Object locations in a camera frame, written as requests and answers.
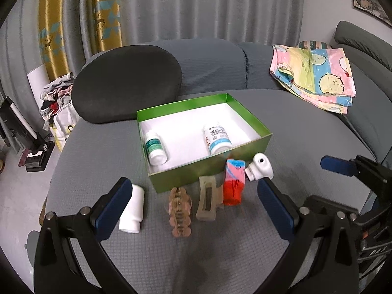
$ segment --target white bag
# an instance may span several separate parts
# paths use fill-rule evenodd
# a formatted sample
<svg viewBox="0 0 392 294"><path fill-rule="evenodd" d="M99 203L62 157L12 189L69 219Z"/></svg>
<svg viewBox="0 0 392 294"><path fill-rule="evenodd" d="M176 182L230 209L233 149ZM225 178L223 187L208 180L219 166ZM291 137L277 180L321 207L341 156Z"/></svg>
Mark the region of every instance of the white bag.
<svg viewBox="0 0 392 294"><path fill-rule="evenodd" d="M73 107L72 102L62 107L61 112L54 116L53 126L50 130L60 151L63 150L72 129L79 119L80 116Z"/></svg>

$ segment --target green box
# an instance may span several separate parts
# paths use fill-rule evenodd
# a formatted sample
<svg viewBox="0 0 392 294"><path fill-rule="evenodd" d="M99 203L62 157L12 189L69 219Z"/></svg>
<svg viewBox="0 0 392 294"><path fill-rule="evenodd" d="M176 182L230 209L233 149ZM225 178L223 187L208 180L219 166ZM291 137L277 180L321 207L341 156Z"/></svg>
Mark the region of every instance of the green box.
<svg viewBox="0 0 392 294"><path fill-rule="evenodd" d="M152 118L183 112L186 110L223 103L228 104L238 115L240 115L255 130L260 138L230 150L226 150L219 154L198 159L185 165L181 165L165 171L150 173L148 170L148 157L144 148L144 140L140 122L150 120ZM266 126L262 124L262 122L260 122L241 103L239 103L230 94L227 93L187 99L184 101L178 101L175 103L143 109L137 112L137 120L139 124L140 139L143 147L142 151L144 155L144 161L146 162L147 166L148 176L157 193L169 191L173 187L191 184L198 181L199 177L203 175L215 175L219 172L222 172L225 169L226 160L229 158L252 161L253 156L256 153L265 151L272 135L272 133Z"/></svg>

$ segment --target bolt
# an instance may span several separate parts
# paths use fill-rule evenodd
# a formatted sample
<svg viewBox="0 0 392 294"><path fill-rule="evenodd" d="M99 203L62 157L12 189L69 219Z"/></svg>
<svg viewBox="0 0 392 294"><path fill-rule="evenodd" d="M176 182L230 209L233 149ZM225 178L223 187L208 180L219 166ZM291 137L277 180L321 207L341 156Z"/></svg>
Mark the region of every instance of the bolt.
<svg viewBox="0 0 392 294"><path fill-rule="evenodd" d="M301 212L305 216L310 213L310 210L307 207L300 207L299 212Z"/></svg>
<svg viewBox="0 0 392 294"><path fill-rule="evenodd" d="M364 251L367 247L367 241L366 240L362 240L361 241L361 250Z"/></svg>
<svg viewBox="0 0 392 294"><path fill-rule="evenodd" d="M80 213L85 216L90 213L90 210L91 210L90 207L83 207L80 209Z"/></svg>
<svg viewBox="0 0 392 294"><path fill-rule="evenodd" d="M336 215L338 216L339 219L344 219L346 217L346 215L342 211L336 212Z"/></svg>
<svg viewBox="0 0 392 294"><path fill-rule="evenodd" d="M47 218L48 220L50 220L51 218L54 217L54 213L53 212L48 212L45 216L45 218Z"/></svg>

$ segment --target white tile floor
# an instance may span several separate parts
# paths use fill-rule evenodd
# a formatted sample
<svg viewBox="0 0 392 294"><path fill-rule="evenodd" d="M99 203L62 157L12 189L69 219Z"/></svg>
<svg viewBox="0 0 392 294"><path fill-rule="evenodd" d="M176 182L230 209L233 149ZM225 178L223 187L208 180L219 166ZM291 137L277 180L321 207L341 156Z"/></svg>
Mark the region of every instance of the white tile floor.
<svg viewBox="0 0 392 294"><path fill-rule="evenodd" d="M8 149L0 174L0 246L26 285L34 291L33 268L24 245L30 231L40 231L39 216L60 151L54 148L45 171L28 173Z"/></svg>

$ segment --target black oval cushion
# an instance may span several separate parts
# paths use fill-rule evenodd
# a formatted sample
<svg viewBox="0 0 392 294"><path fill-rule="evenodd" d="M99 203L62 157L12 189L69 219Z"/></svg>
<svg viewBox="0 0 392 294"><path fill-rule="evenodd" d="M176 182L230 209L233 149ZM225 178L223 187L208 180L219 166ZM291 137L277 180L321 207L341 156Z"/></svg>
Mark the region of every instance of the black oval cushion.
<svg viewBox="0 0 392 294"><path fill-rule="evenodd" d="M78 74L72 101L90 123L132 120L138 110L174 102L181 80L181 67L166 50L124 46L98 56Z"/></svg>

